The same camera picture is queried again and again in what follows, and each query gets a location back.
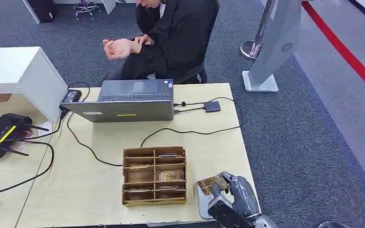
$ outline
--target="touchpad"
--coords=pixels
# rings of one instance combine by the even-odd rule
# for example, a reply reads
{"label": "touchpad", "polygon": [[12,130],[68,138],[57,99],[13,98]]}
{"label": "touchpad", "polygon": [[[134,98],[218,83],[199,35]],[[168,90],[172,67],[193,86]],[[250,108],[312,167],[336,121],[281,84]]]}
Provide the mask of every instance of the touchpad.
{"label": "touchpad", "polygon": [[132,93],[154,93],[157,92],[158,82],[156,80],[145,80],[134,82]]}

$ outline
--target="stanchion base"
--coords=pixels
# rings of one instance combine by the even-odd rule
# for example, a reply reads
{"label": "stanchion base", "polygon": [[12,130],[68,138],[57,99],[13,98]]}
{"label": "stanchion base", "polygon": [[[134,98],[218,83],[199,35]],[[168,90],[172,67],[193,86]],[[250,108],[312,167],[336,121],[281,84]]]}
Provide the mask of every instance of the stanchion base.
{"label": "stanchion base", "polygon": [[251,74],[251,72],[248,70],[243,71],[244,90],[247,93],[276,93],[279,90],[273,74],[259,87],[251,87],[248,74]]}
{"label": "stanchion base", "polygon": [[251,53],[251,49],[252,49],[252,45],[253,44],[254,44],[254,41],[253,40],[246,41],[246,42],[242,43],[240,45],[240,53],[241,53],[241,55],[244,58],[249,59],[249,60],[252,60],[252,61],[255,61],[255,60],[257,60],[258,55],[259,55],[259,53],[262,50],[262,46],[264,46],[264,43],[261,43],[261,45],[259,46],[259,50],[258,50],[257,56],[251,57],[250,56],[250,53]]}

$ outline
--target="black cable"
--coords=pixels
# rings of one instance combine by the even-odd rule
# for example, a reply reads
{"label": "black cable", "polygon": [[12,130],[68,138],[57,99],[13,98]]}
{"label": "black cable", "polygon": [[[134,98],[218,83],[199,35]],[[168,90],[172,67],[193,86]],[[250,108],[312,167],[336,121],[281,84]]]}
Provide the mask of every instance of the black cable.
{"label": "black cable", "polygon": [[[215,134],[215,133],[219,133],[219,132],[224,132],[224,131],[233,130],[233,129],[236,129],[236,128],[241,128],[241,127],[244,125],[244,120],[243,120],[243,113],[242,113],[242,111],[241,111],[241,107],[240,107],[240,105],[239,105],[237,102],[235,102],[233,99],[230,99],[230,98],[228,98],[228,97],[216,97],[216,98],[214,98],[214,99],[212,99],[212,100],[210,100],[210,101],[208,101],[208,102],[212,102],[212,101],[214,101],[214,100],[216,100],[216,99],[227,99],[227,100],[230,100],[230,101],[234,102],[234,103],[237,105],[237,107],[239,108],[239,111],[240,111],[240,118],[241,118],[241,123],[240,123],[240,121],[239,121],[239,125],[238,125],[238,126],[236,126],[236,127],[231,127],[231,128],[226,128],[226,129],[221,129],[221,130],[217,130],[217,131],[214,131],[214,132],[206,132],[206,133],[204,133],[204,132],[197,132],[197,131],[185,131],[185,132],[180,132],[180,131],[178,131],[178,130],[174,130],[174,129],[171,129],[171,128],[168,128],[168,127],[165,127],[165,128],[162,128],[162,129],[160,129],[160,130],[158,130],[158,131],[156,131],[156,132],[154,132],[154,133],[150,134],[149,136],[147,136],[147,137],[143,140],[143,142],[141,143],[141,147],[144,145],[144,142],[145,142],[147,139],[149,139],[150,137],[152,137],[152,136],[153,136],[153,135],[155,135],[156,133],[161,132],[161,131],[163,131],[163,130],[169,130],[169,131],[172,131],[172,132],[175,132],[175,133],[180,133],[180,134],[195,133],[195,134],[209,135],[209,134]],[[192,103],[192,104],[196,104],[196,105],[198,105],[198,104],[204,104],[204,103],[206,103],[206,102],[199,102],[199,103]]]}
{"label": "black cable", "polygon": [[8,188],[5,188],[5,189],[2,189],[2,190],[0,190],[0,193],[1,192],[4,192],[4,191],[7,191],[7,190],[10,190],[10,189],[12,189],[12,188],[15,188],[15,187],[17,187],[17,186],[20,186],[20,185],[22,185],[22,184],[25,184],[25,183],[27,183],[27,182],[29,182],[29,181],[31,181],[31,180],[34,180],[34,179],[36,179],[36,178],[38,178],[38,177],[40,177],[40,176],[42,176],[42,175],[44,175],[46,172],[48,172],[48,170],[50,170],[51,169],[51,167],[52,167],[52,164],[54,163],[54,148],[49,144],[49,143],[46,143],[46,142],[34,142],[34,141],[27,141],[27,140],[19,140],[19,141],[21,141],[21,142],[26,142],[26,143],[34,143],[34,144],[43,144],[43,145],[47,145],[50,149],[51,149],[51,154],[52,154],[52,156],[51,156],[51,162],[49,163],[49,166],[48,166],[48,168],[47,169],[45,169],[42,173],[40,173],[40,174],[38,174],[37,176],[35,176],[35,177],[32,177],[32,178],[30,178],[30,179],[28,179],[28,180],[25,180],[25,181],[23,181],[23,182],[21,182],[21,183],[18,183],[18,184],[15,184],[15,185],[13,185],[13,186],[11,186],[11,187],[8,187]]}
{"label": "black cable", "polygon": [[174,114],[178,114],[178,113],[183,113],[183,112],[192,111],[192,110],[199,110],[199,109],[205,109],[205,107],[185,109],[185,110],[174,109],[173,111],[174,111]]}
{"label": "black cable", "polygon": [[[73,85],[73,84],[76,84],[76,83],[83,83],[83,84],[85,84],[85,85],[88,87],[88,89],[89,89],[89,91],[87,92],[87,95],[86,95],[86,96],[85,96],[85,98],[83,98],[83,100],[82,100],[82,102],[84,102],[84,101],[86,100],[86,98],[87,98],[87,97],[89,96],[89,94],[90,94],[90,86],[89,86],[87,83],[84,83],[84,82],[74,82],[74,83],[70,84],[69,86],[71,86],[71,85]],[[73,114],[75,114],[75,113],[72,113],[72,114],[70,115],[70,117],[68,118],[68,121],[67,121],[67,127],[68,127],[68,129],[70,130],[70,132],[72,133],[73,137],[76,139],[77,143],[78,143],[78,144],[80,144],[80,145],[82,145],[82,146],[84,146],[84,147],[86,147],[86,148],[88,148],[88,149],[92,152],[92,154],[93,154],[94,158],[96,158],[96,160],[97,160],[97,161],[99,161],[99,162],[101,162],[101,163],[104,163],[104,164],[107,164],[107,165],[112,165],[112,166],[121,167],[122,165],[112,164],[112,163],[105,162],[105,161],[103,161],[103,160],[99,159],[99,158],[97,157],[96,153],[93,151],[93,149],[92,149],[92,148],[90,148],[89,146],[87,146],[87,145],[85,145],[85,144],[83,144],[83,143],[81,143],[81,142],[79,141],[79,139],[77,138],[76,134],[73,132],[73,130],[72,130],[72,129],[70,128],[70,126],[69,126],[69,121],[70,121],[70,119],[72,118]]]}
{"label": "black cable", "polygon": [[176,106],[182,106],[182,107],[185,107],[186,105],[200,105],[200,104],[204,104],[206,102],[197,102],[197,103],[186,103],[185,101],[181,102],[181,104],[178,104],[178,103],[174,103],[173,106],[176,107]]}
{"label": "black cable", "polygon": [[73,86],[74,84],[77,84],[77,83],[81,83],[81,84],[84,84],[84,85],[86,85],[88,88],[89,88],[89,92],[90,92],[90,86],[86,83],[86,82],[73,82],[73,83],[71,83],[71,84],[69,84],[68,85],[68,90],[69,90],[69,88],[71,87],[71,86]]}
{"label": "black cable", "polygon": [[63,117],[61,116],[61,118],[59,119],[58,128],[55,131],[51,132],[51,133],[48,133],[48,134],[45,134],[45,135],[36,136],[36,137],[31,137],[31,138],[6,139],[5,141],[32,140],[32,139],[39,139],[39,138],[42,138],[42,137],[46,137],[46,136],[55,134],[55,133],[57,133],[61,129],[62,120],[63,120]]}

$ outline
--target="wooden organizer box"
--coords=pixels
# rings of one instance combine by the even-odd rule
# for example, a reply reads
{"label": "wooden organizer box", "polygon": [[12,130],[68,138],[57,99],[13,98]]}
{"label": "wooden organizer box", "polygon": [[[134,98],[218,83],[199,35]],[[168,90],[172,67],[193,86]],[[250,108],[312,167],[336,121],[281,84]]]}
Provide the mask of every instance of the wooden organizer box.
{"label": "wooden organizer box", "polygon": [[[182,171],[181,180],[160,181],[162,171]],[[124,149],[122,204],[131,206],[185,204],[186,159],[183,147]]]}

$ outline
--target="laptop keyboard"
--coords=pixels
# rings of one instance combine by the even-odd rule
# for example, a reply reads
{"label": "laptop keyboard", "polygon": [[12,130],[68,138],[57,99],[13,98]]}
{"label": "laptop keyboard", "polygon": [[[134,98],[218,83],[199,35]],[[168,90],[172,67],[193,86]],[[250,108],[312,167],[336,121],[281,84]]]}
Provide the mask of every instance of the laptop keyboard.
{"label": "laptop keyboard", "polygon": [[97,101],[155,101],[170,100],[170,94],[152,94],[152,95],[113,95],[100,96]]}

